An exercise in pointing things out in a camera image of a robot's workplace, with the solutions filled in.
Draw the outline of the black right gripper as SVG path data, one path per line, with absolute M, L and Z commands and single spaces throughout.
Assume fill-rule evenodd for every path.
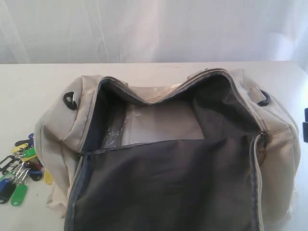
M 305 108 L 305 121 L 302 123 L 303 141 L 308 142 L 308 108 Z

